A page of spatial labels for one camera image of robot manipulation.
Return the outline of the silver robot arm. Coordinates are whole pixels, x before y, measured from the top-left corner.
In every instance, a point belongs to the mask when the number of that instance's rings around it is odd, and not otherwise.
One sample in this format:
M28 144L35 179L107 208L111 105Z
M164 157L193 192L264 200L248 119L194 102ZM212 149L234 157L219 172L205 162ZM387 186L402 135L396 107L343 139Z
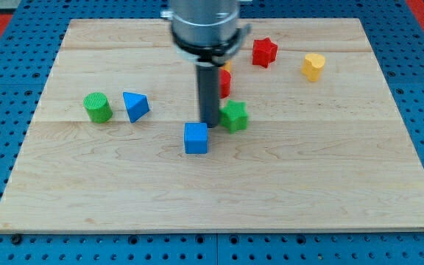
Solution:
M195 65L199 119L219 124L219 68L243 46L251 25L239 26L236 0L170 0L160 17L170 22L174 47Z

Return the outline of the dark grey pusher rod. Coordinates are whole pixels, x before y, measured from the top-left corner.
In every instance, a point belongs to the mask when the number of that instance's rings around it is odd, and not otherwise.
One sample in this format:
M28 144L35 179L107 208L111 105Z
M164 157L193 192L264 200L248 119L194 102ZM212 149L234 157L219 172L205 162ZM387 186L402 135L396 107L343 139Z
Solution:
M199 117L208 128L219 123L219 68L216 66L196 66Z

